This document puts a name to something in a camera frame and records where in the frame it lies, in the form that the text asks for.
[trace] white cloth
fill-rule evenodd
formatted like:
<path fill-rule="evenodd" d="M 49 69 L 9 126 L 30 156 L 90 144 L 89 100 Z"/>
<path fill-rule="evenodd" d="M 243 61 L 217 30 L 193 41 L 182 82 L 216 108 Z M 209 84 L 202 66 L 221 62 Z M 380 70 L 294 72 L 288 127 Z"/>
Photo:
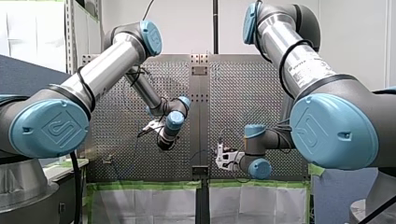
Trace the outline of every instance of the white cloth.
<path fill-rule="evenodd" d="M 308 190 L 243 186 L 211 188 L 212 224 L 305 224 Z M 194 224 L 195 189 L 100 190 L 92 224 Z"/>

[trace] vertical pole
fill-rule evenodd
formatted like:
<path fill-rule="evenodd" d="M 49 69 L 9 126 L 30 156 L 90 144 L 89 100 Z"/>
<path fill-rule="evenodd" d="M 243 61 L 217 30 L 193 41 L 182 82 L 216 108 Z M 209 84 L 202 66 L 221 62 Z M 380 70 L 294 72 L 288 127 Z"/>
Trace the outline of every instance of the vertical pole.
<path fill-rule="evenodd" d="M 219 0 L 213 0 L 213 53 L 219 54 Z"/>

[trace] green tape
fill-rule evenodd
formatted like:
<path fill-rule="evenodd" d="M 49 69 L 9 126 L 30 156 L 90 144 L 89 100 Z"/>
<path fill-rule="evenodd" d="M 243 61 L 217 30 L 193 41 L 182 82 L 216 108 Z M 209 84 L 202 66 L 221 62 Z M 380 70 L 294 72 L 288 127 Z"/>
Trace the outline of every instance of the green tape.
<path fill-rule="evenodd" d="M 311 185 L 306 188 L 306 223 L 311 223 Z"/>
<path fill-rule="evenodd" d="M 325 171 L 324 168 L 321 168 L 320 166 L 316 166 L 312 163 L 310 163 L 308 165 L 308 173 L 310 175 L 317 175 L 317 176 L 321 176 L 323 174 L 323 172 Z"/>
<path fill-rule="evenodd" d="M 250 180 L 247 183 L 240 183 L 235 180 L 211 180 L 210 188 L 234 188 L 242 186 L 251 187 L 271 187 L 286 189 L 304 189 L 309 188 L 309 181 L 274 181 L 274 180 Z"/>
<path fill-rule="evenodd" d="M 93 201 L 93 190 L 90 190 L 87 186 L 87 210 L 88 210 L 88 224 L 92 224 L 92 201 Z"/>
<path fill-rule="evenodd" d="M 198 189 L 201 187 L 199 181 L 180 182 L 145 182 L 145 181 L 118 181 L 109 183 L 88 184 L 88 191 L 112 190 L 112 189 Z"/>

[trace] black cable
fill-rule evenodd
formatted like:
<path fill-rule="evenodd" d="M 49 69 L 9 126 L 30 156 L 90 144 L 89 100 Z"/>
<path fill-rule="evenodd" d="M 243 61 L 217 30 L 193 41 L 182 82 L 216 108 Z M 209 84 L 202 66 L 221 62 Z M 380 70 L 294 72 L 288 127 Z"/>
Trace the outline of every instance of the black cable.
<path fill-rule="evenodd" d="M 77 75 L 79 77 L 79 82 L 81 82 L 82 86 L 84 87 L 84 89 L 88 92 L 88 94 L 91 96 L 91 112 L 93 112 L 93 110 L 96 107 L 96 99 L 95 99 L 95 95 L 93 94 L 90 86 L 84 81 L 84 78 L 81 75 L 81 70 L 82 70 L 83 66 L 81 66 L 78 70 L 77 70 Z"/>
<path fill-rule="evenodd" d="M 93 94 L 90 86 L 84 81 L 84 78 L 81 75 L 81 70 L 82 70 L 83 66 L 81 66 L 78 70 L 77 70 L 77 75 L 79 78 L 79 81 L 81 83 L 81 85 L 84 87 L 85 91 L 88 92 L 88 94 L 91 96 L 91 112 L 93 112 L 93 110 L 96 107 L 96 99 L 95 99 L 95 95 Z M 77 160 L 77 156 L 75 152 L 70 153 L 70 159 L 72 160 L 72 164 L 73 164 L 73 172 L 75 174 L 75 188 L 76 188 L 76 211 L 75 211 L 75 221 L 74 223 L 79 224 L 79 218 L 81 215 L 81 211 L 82 211 L 82 187 L 81 187 L 81 175 L 79 172 L 79 168 L 78 168 L 78 160 Z"/>
<path fill-rule="evenodd" d="M 289 54 L 298 46 L 301 46 L 303 44 L 307 44 L 309 47 L 313 48 L 312 42 L 310 40 L 304 39 L 304 40 L 299 40 L 297 41 L 295 44 L 291 45 L 285 52 L 285 54 L 283 54 L 282 59 L 280 60 L 280 64 L 279 64 L 279 81 L 280 81 L 280 85 L 282 86 L 283 91 L 291 98 L 294 100 L 294 96 L 291 95 L 290 91 L 288 90 L 288 88 L 286 88 L 285 82 L 283 80 L 283 69 L 285 67 L 285 62 L 286 59 L 288 58 Z"/>
<path fill-rule="evenodd" d="M 130 72 L 128 72 L 128 73 L 126 73 L 125 75 L 128 75 L 128 76 L 133 76 L 133 75 L 137 75 L 135 78 L 134 78 L 134 81 L 132 81 L 132 83 L 130 84 L 130 87 L 132 87 L 135 83 L 136 83 L 136 81 L 140 78 L 140 75 L 141 74 L 145 74 L 145 73 L 147 73 L 147 70 L 146 69 L 144 69 L 144 68 L 142 68 L 142 67 L 140 67 L 140 66 L 138 66 L 138 68 L 137 68 L 137 71 L 136 72 L 134 72 L 134 73 L 130 73 Z M 127 104 L 126 104 L 126 99 L 125 99 L 125 95 L 126 95 L 126 91 L 125 91 L 125 84 L 128 82 L 128 80 L 125 80 L 125 83 L 124 83 L 124 86 L 123 86 L 123 95 L 122 95 L 122 100 L 123 100 L 123 103 L 124 103 L 124 106 L 129 110 L 129 111 L 131 111 L 131 112 L 134 112 Z"/>
<path fill-rule="evenodd" d="M 75 152 L 70 153 L 70 159 L 72 160 L 72 164 L 73 164 L 73 171 L 75 176 L 75 188 L 76 188 L 76 210 L 75 210 L 74 223 L 79 224 L 79 215 L 81 213 L 81 207 L 82 207 L 81 176 L 79 173 L 78 160 Z"/>
<path fill-rule="evenodd" d="M 370 214 L 368 217 L 366 217 L 364 220 L 362 220 L 358 224 L 368 223 L 369 221 L 373 220 L 375 217 L 377 217 L 379 214 L 381 214 L 383 211 L 385 211 L 387 208 L 391 207 L 395 203 L 396 203 L 396 195 L 393 196 L 393 198 L 389 199 L 387 202 L 383 203 L 377 209 L 375 209 L 374 212 L 372 212 L 372 214 Z"/>
<path fill-rule="evenodd" d="M 154 2 L 154 0 L 151 0 L 151 2 L 148 4 L 148 8 L 146 9 L 146 13 L 145 13 L 145 16 L 143 17 L 143 20 L 146 19 L 147 15 L 149 13 L 149 9 L 151 8 L 151 5 L 152 5 L 153 2 Z"/>
<path fill-rule="evenodd" d="M 256 36 L 256 45 L 257 45 L 257 49 L 259 50 L 260 55 L 265 59 L 265 61 L 267 61 L 268 63 L 271 63 L 272 61 L 265 56 L 265 54 L 262 52 L 262 45 L 260 44 L 260 35 L 259 35 L 259 3 L 262 0 L 257 0 L 256 1 L 256 7 L 254 9 L 254 17 L 256 18 L 256 25 L 254 27 L 254 34 Z"/>

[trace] gray joint housing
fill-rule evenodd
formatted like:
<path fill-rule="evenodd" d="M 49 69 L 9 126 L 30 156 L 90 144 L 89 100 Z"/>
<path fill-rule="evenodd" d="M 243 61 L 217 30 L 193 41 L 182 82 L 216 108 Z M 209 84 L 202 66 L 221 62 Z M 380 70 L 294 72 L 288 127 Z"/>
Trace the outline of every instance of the gray joint housing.
<path fill-rule="evenodd" d="M 131 35 L 135 40 L 133 41 L 132 44 L 133 45 L 138 44 L 142 47 L 142 50 L 139 50 L 139 54 L 144 53 L 144 57 L 141 57 L 141 61 L 137 62 L 138 64 L 143 63 L 148 57 L 153 56 L 149 54 L 149 51 L 147 50 L 146 45 L 144 43 L 143 36 L 141 34 L 140 22 L 121 25 L 114 28 L 112 31 L 108 32 L 105 35 L 104 48 L 108 49 L 111 45 L 113 45 L 115 41 L 115 37 L 119 34 Z"/>
<path fill-rule="evenodd" d="M 162 99 L 161 104 L 156 108 L 150 109 L 150 112 L 153 116 L 161 116 L 168 115 L 172 111 L 179 111 L 184 115 L 184 118 L 187 117 L 188 111 L 186 110 L 188 107 L 184 105 L 184 103 L 180 100 L 173 99 L 172 101 L 167 101 Z"/>
<path fill-rule="evenodd" d="M 312 42 L 314 51 L 319 51 L 320 27 L 317 17 L 308 7 L 301 5 L 272 6 L 262 3 L 262 6 L 258 12 L 258 25 L 265 25 L 264 22 L 276 14 L 290 16 L 294 20 L 295 31 L 301 36 L 302 39 L 307 39 Z"/>
<path fill-rule="evenodd" d="M 370 166 L 396 167 L 396 95 L 374 94 L 355 79 L 337 80 L 313 93 L 336 95 L 358 107 L 372 122 L 378 137 L 378 153 Z"/>
<path fill-rule="evenodd" d="M 245 173 L 248 173 L 249 165 L 256 159 L 262 158 L 267 149 L 289 148 L 295 148 L 289 131 L 276 130 L 276 132 L 274 132 L 271 129 L 267 129 L 258 136 L 245 138 L 245 156 L 240 161 L 240 168 Z"/>
<path fill-rule="evenodd" d="M 56 91 L 44 89 L 37 92 L 35 95 L 33 95 L 32 97 L 30 97 L 25 101 L 11 103 L 1 108 L 0 142 L 2 144 L 0 146 L 0 150 L 13 155 L 20 155 L 20 153 L 17 152 L 14 149 L 14 147 L 11 145 L 8 138 L 8 132 L 9 132 L 9 128 L 11 127 L 12 121 L 22 112 L 23 109 L 29 107 L 29 105 L 33 105 L 34 103 L 43 101 L 45 99 L 69 100 L 69 98 L 63 96 L 62 94 Z"/>

